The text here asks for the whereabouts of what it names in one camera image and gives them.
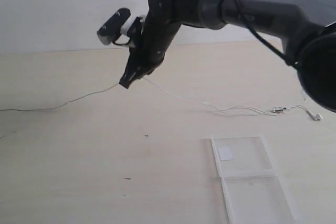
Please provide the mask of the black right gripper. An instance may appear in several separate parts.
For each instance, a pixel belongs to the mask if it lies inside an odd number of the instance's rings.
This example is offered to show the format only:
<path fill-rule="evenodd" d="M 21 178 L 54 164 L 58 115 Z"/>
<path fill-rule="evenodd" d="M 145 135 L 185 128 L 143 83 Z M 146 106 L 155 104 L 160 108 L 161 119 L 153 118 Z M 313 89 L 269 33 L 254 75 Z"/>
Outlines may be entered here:
<path fill-rule="evenodd" d="M 148 12 L 139 42 L 135 48 L 130 49 L 119 85 L 128 89 L 134 81 L 150 75 L 163 62 L 180 27 L 180 22 L 161 21 Z"/>

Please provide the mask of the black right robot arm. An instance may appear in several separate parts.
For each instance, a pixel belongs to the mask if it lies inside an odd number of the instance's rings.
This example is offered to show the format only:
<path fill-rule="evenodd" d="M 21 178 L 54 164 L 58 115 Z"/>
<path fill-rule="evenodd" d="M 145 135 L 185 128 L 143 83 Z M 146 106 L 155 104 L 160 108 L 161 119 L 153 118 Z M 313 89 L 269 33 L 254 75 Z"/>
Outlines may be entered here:
<path fill-rule="evenodd" d="M 335 111 L 335 0 L 148 0 L 143 31 L 120 84 L 128 88 L 162 62 L 182 25 L 222 29 L 236 25 L 256 38 L 278 37 L 277 54 L 293 67 L 306 94 Z"/>

